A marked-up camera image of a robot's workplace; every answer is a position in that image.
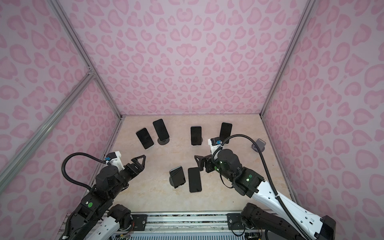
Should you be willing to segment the pink-edged smartphone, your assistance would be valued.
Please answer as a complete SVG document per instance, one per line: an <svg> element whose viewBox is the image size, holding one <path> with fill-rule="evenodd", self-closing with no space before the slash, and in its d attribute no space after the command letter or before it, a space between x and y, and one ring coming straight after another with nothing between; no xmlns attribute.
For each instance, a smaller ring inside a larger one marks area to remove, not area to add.
<svg viewBox="0 0 384 240"><path fill-rule="evenodd" d="M199 168L189 168L189 191L190 193L197 193L202 191L201 175Z"/></svg>

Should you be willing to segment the grey-edged smartphone front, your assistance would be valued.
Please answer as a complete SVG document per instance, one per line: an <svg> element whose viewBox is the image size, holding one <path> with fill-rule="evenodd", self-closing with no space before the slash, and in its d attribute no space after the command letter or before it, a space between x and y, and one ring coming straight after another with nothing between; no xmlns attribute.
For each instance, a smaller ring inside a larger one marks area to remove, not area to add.
<svg viewBox="0 0 384 240"><path fill-rule="evenodd" d="M175 189L186 183L186 178L185 178L185 174L182 166L179 166L170 170L169 173L170 173L170 177L172 177L173 179Z"/></svg>

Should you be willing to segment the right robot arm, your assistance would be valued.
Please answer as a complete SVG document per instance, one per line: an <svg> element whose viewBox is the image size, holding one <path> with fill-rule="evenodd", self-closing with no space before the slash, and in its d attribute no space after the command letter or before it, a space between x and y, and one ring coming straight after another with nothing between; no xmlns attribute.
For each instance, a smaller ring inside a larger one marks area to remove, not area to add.
<svg viewBox="0 0 384 240"><path fill-rule="evenodd" d="M272 186L255 171L243 167L231 150L220 150L215 157L195 156L200 170L215 171L225 177L240 195L264 204L268 213L255 204L247 203L241 212L246 229L264 229L287 240L334 240L336 221L305 210L289 198L274 193Z"/></svg>

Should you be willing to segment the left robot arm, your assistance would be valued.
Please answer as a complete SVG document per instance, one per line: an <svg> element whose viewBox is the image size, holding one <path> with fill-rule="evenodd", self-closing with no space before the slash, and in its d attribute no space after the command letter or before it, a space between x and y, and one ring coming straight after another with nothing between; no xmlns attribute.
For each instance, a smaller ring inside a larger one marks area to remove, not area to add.
<svg viewBox="0 0 384 240"><path fill-rule="evenodd" d="M97 174L93 186L76 181L68 175L66 165L76 156L105 164ZM117 231L133 231L135 219L131 211L123 205L114 205L113 202L120 192L129 187L129 182L145 169L145 162L146 156L141 155L123 165L120 152L109 153L104 160L81 152L67 156L61 168L63 177L72 184L86 188L88 193L67 218L61 239L108 240Z"/></svg>

